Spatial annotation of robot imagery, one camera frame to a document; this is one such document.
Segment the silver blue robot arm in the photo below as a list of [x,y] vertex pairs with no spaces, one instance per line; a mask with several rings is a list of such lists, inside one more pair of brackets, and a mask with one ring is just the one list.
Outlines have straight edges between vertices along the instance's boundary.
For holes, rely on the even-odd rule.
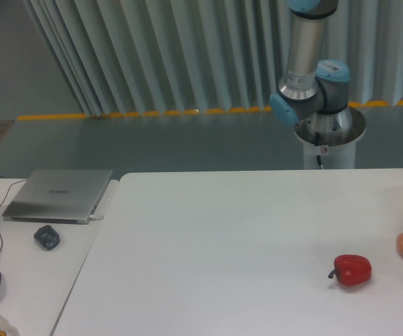
[[332,101],[403,100],[403,1],[287,1],[289,49],[270,105],[293,125]]

